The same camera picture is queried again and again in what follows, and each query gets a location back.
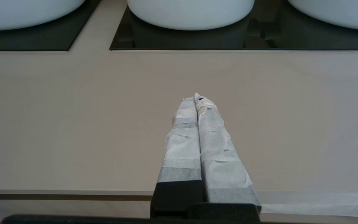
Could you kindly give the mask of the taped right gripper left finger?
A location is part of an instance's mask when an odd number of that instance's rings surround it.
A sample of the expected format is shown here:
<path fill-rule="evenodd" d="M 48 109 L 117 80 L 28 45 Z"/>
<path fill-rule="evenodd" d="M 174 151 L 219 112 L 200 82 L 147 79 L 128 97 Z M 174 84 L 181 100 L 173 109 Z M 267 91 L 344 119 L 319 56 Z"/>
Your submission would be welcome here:
<path fill-rule="evenodd" d="M 185 98 L 165 138 L 165 154 L 150 203 L 151 218 L 187 216 L 189 207 L 204 202 L 201 153 L 195 99 Z"/>

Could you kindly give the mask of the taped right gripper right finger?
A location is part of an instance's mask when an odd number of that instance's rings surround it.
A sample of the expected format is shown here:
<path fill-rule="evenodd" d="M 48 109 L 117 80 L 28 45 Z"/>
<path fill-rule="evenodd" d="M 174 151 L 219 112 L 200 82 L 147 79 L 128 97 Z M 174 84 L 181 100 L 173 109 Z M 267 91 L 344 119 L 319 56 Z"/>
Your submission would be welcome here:
<path fill-rule="evenodd" d="M 206 203 L 195 205 L 202 220 L 260 222 L 261 204 L 217 106 L 195 94 Z"/>

